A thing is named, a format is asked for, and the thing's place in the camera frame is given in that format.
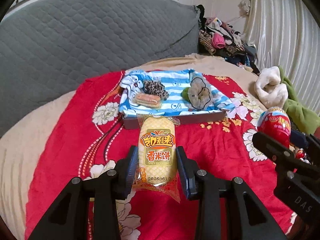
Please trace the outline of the pile of clothes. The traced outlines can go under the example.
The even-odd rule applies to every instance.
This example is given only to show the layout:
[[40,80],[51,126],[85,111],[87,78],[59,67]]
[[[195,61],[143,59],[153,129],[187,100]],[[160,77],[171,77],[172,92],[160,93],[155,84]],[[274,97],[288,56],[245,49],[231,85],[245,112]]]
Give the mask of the pile of clothes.
[[196,6],[199,16],[199,46],[201,53],[223,58],[226,62],[256,75],[260,70],[255,65],[256,49],[241,39],[241,33],[217,17],[205,17],[204,6]]

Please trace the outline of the leopard print scrunchie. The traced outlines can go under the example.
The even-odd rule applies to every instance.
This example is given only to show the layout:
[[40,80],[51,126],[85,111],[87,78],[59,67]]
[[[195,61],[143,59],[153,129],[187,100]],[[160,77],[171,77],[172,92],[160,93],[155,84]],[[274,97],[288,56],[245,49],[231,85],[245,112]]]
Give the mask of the leopard print scrunchie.
[[144,80],[144,93],[156,95],[161,100],[167,100],[169,93],[165,90],[165,86],[160,81]]

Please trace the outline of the white satin curtain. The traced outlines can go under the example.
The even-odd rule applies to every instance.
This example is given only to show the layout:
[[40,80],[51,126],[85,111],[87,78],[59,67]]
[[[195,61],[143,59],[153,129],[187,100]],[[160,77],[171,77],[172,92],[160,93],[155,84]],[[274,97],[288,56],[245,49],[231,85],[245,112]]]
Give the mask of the white satin curtain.
[[319,26],[302,0],[242,0],[245,42],[259,70],[281,66],[299,101],[319,112]]

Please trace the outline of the yellow rice cracker pack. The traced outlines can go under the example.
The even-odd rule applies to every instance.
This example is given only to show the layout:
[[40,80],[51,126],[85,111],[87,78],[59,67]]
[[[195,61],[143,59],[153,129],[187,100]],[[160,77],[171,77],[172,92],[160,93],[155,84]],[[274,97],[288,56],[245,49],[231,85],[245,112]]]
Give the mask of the yellow rice cracker pack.
[[133,187],[157,191],[180,202],[177,185],[175,127],[170,116],[139,115],[138,164]]

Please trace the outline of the white green fleece blanket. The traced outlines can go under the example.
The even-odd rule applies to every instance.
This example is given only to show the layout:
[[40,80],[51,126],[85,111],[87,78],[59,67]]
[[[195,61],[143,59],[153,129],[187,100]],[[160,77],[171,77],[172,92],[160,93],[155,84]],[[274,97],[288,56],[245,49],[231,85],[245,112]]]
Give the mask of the white green fleece blanket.
[[282,108],[299,131],[313,134],[319,129],[319,115],[298,101],[293,85],[284,76],[281,67],[264,68],[255,82],[254,90],[266,108]]

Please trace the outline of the blue striped cartoon cloth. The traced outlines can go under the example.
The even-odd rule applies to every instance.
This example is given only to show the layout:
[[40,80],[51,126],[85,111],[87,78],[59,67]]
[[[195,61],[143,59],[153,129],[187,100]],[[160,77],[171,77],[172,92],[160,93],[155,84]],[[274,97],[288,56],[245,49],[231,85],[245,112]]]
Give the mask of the blue striped cartoon cloth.
[[[188,115],[191,113],[189,111],[191,104],[181,96],[181,93],[190,86],[193,77],[203,77],[203,75],[193,69],[152,72],[132,70],[125,74],[120,82],[120,87],[124,91],[120,99],[119,111],[126,118],[133,118],[138,114]],[[144,81],[159,81],[169,93],[168,99],[164,100],[159,109],[134,103],[134,96],[144,91]]]

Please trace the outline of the beige sheer scrunchie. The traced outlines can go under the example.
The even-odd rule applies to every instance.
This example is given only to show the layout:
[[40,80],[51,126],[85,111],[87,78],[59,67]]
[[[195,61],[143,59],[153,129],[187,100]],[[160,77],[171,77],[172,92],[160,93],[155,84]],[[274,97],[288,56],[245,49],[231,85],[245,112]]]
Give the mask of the beige sheer scrunchie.
[[206,111],[213,103],[213,95],[209,82],[203,77],[195,77],[188,89],[188,99],[193,109]]

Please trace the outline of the grey quilted headboard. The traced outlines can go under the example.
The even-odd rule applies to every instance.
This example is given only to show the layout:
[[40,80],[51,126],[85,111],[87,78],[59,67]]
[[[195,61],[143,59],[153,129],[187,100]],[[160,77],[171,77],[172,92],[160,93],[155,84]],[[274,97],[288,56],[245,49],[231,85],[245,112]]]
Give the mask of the grey quilted headboard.
[[172,0],[39,0],[1,22],[1,133],[87,78],[197,52],[199,10]]

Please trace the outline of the orange biscuit pack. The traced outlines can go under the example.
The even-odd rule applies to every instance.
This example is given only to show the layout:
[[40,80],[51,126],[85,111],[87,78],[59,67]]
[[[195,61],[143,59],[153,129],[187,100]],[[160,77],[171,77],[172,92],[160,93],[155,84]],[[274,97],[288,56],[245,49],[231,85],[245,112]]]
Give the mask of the orange biscuit pack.
[[149,108],[159,108],[161,106],[161,98],[157,95],[137,93],[134,96],[134,102]]

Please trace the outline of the red blue egg toy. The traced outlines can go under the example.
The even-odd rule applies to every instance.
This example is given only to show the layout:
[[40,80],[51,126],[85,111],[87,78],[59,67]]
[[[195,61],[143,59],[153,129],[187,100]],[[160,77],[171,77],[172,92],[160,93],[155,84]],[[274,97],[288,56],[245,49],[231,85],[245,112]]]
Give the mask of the red blue egg toy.
[[264,111],[258,119],[257,131],[265,133],[286,148],[289,148],[291,122],[282,108],[270,107]]

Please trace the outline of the red floral blanket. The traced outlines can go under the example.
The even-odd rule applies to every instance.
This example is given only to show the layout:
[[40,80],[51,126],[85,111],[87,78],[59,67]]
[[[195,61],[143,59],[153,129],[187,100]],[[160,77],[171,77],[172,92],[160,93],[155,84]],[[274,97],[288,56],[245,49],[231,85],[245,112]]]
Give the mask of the red floral blanket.
[[[92,179],[114,167],[138,143],[139,130],[127,130],[118,113],[123,72],[86,80],[76,91],[54,127],[28,192],[25,236],[73,177]],[[177,144],[200,168],[222,179],[239,176],[250,186],[283,231],[292,211],[273,195],[274,165],[253,147],[260,107],[226,76],[206,79],[235,105],[221,121],[180,125]],[[193,239],[198,203],[150,190],[133,191],[117,202],[122,239]]]

